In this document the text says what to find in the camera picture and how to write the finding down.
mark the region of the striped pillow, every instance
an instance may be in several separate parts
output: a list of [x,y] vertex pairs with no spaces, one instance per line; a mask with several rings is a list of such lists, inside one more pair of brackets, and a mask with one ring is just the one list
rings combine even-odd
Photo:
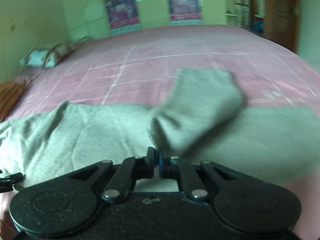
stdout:
[[0,83],[0,122],[10,113],[27,85],[16,82]]

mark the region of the round black disc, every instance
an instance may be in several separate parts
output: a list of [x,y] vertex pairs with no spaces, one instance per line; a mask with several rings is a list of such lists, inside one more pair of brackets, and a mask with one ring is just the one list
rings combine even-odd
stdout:
[[20,230],[50,236],[81,226],[96,208],[96,197],[85,183],[62,178],[21,191],[12,199],[10,214]]
[[214,208],[226,224],[249,234],[287,231],[301,214],[296,195],[255,179],[229,181],[215,197]]

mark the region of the bed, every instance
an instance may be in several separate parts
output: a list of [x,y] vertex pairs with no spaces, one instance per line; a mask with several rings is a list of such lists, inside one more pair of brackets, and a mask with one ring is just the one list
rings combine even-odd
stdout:
[[[226,69],[250,107],[310,106],[320,117],[320,73],[291,51],[241,28],[172,26],[86,41],[52,69],[30,68],[34,78],[8,119],[50,111],[62,101],[89,105],[164,102],[180,68]],[[320,169],[287,185],[303,213],[296,233],[320,238]],[[0,195],[1,237],[16,233],[8,215],[13,193]]]

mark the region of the poster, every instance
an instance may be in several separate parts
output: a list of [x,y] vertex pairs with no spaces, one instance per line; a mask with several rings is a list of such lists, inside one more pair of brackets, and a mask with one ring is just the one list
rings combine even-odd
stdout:
[[112,29],[140,23],[135,0],[106,0]]
[[169,5],[172,21],[201,19],[198,0],[169,0]]

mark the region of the brown door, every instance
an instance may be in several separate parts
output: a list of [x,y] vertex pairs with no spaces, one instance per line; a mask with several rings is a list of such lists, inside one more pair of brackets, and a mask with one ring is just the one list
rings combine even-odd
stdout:
[[258,14],[258,0],[249,0],[250,6],[250,28],[253,27],[253,18]]
[[295,52],[298,38],[298,0],[266,0],[264,37]]

